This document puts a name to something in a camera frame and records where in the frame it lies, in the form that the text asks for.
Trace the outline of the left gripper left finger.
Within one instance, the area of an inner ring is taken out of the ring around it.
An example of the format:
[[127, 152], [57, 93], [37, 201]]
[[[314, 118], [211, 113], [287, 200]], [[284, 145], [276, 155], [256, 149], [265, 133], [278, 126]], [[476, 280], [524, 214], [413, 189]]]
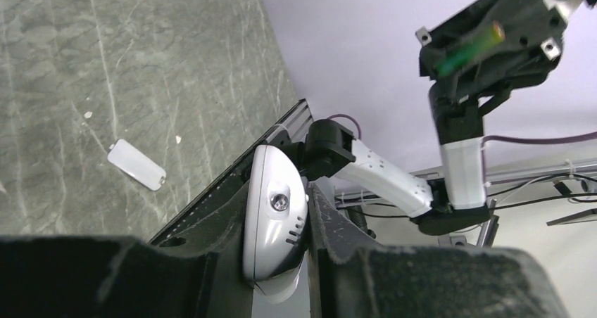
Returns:
[[250, 317], [246, 187], [152, 246], [131, 236], [4, 236], [2, 317]]

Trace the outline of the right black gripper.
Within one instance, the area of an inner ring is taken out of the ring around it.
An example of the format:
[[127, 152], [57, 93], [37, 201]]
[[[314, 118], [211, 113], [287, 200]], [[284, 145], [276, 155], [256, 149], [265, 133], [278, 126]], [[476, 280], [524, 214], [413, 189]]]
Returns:
[[564, 33], [586, 0], [476, 0], [435, 27], [420, 50], [431, 98], [461, 104], [533, 87], [557, 68]]

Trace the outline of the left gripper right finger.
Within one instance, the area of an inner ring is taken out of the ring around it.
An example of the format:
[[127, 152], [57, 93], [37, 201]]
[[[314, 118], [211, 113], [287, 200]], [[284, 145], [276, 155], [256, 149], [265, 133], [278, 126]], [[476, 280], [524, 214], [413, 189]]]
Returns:
[[308, 188], [312, 317], [566, 317], [551, 280], [509, 248], [384, 246]]

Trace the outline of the green AAA battery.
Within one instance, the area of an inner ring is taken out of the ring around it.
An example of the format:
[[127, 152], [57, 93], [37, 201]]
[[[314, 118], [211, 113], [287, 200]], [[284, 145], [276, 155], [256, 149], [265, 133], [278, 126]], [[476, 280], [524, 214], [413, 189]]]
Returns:
[[480, 56], [504, 42], [505, 32], [502, 25], [493, 21], [487, 27], [483, 27], [470, 40], [447, 52], [445, 59], [438, 62], [435, 72], [439, 77], [445, 77], [470, 64]]

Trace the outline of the white remote control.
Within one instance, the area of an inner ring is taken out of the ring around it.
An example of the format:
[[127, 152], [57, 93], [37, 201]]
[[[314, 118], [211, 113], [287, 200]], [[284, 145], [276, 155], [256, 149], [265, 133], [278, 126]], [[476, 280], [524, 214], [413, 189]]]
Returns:
[[307, 216], [308, 196], [293, 162], [279, 148], [259, 145], [248, 183], [242, 270], [273, 304], [298, 286]]

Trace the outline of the white battery cover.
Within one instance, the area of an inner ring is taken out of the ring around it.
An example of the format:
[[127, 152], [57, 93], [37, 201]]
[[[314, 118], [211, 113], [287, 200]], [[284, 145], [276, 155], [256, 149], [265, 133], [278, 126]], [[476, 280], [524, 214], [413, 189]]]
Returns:
[[151, 191], [159, 190], [165, 183], [166, 171], [124, 139], [109, 147], [107, 160]]

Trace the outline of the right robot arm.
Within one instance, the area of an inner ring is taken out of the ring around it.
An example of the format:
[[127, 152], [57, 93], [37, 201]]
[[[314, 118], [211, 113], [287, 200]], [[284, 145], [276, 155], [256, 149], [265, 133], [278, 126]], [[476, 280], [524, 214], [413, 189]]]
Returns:
[[572, 14], [596, 0], [476, 0], [433, 30], [420, 29], [420, 76], [443, 177], [426, 181], [370, 150], [346, 128], [319, 120], [309, 129], [301, 173], [357, 183], [402, 210], [430, 236], [482, 224], [486, 194], [484, 116], [514, 90], [543, 84], [561, 59]]

